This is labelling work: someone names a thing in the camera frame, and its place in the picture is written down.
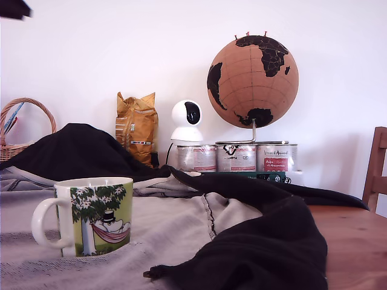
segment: security camera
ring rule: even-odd
[[[172,119],[176,129],[171,140],[176,145],[199,144],[203,140],[197,126],[201,121],[201,108],[192,100],[179,101],[172,109]]]

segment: cork globe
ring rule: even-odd
[[[264,127],[280,119],[298,91],[293,56],[278,41],[251,35],[226,45],[207,77],[210,102],[225,121],[238,127]]]

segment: moomin mug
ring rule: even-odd
[[[57,182],[55,198],[42,201],[32,217],[32,234],[63,257],[98,256],[129,243],[133,179],[82,178]],[[60,239],[48,240],[43,229],[47,210],[56,205]]]

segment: gray fabric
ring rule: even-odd
[[[261,215],[216,193],[186,198],[198,193],[173,177],[138,182],[134,184],[131,243],[103,256],[65,259],[59,250],[38,245],[31,234],[32,213],[40,201],[53,197],[53,181],[44,184],[38,176],[26,173],[26,178],[22,171],[12,171],[0,173],[2,289],[173,290],[167,280],[152,282],[143,272],[158,264],[183,263],[217,233]],[[53,208],[45,228],[49,239],[57,239]]]

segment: globe stand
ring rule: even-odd
[[[288,144],[289,141],[260,141],[256,142],[256,125],[255,119],[253,119],[253,138],[251,140],[244,141],[218,141],[216,145],[241,145],[241,144]]]

